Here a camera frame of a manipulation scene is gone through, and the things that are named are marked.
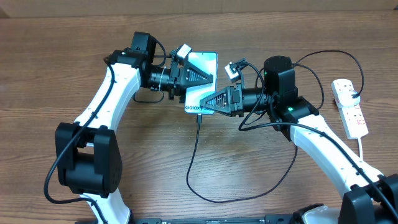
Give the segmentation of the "blue Galaxy smartphone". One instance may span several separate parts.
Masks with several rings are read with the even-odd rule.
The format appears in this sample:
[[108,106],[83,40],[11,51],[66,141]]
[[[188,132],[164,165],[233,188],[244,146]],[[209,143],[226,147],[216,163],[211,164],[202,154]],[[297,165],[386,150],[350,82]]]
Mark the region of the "blue Galaxy smartphone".
[[189,81],[205,80],[205,84],[202,82],[200,85],[186,89],[185,112],[188,114],[214,114],[213,110],[201,107],[200,100],[214,94],[216,91],[218,54],[216,52],[190,52],[188,54],[188,62],[207,75],[212,75],[213,81],[208,82],[207,78],[199,74],[195,68],[192,72],[189,72]]

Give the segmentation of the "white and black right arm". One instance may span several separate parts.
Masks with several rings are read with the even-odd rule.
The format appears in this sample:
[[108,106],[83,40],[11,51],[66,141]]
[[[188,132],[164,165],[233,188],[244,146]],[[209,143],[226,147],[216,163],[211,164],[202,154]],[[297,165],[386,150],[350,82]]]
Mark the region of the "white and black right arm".
[[293,213],[291,223],[397,223],[397,175],[385,176],[358,157],[326,124],[310,102],[299,96],[290,58],[265,60],[261,86],[245,88],[241,69],[245,60],[225,70],[235,86],[228,86],[200,101],[200,106],[226,116],[248,119],[267,113],[268,126],[303,149],[337,189],[342,204],[322,203]]

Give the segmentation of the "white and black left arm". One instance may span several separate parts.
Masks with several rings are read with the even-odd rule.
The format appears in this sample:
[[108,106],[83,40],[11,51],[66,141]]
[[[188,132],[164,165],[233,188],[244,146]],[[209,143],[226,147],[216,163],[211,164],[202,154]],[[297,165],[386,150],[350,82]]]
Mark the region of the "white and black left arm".
[[106,75],[88,107],[55,131],[57,158],[50,173],[75,194],[76,202],[90,206],[96,223],[134,221],[119,191],[123,162],[116,131],[136,92],[147,88],[170,100],[178,96],[187,113],[201,113],[200,97],[215,90],[215,52],[196,52],[184,44],[164,52],[156,64],[160,46],[154,36],[136,32],[130,47],[105,57]]

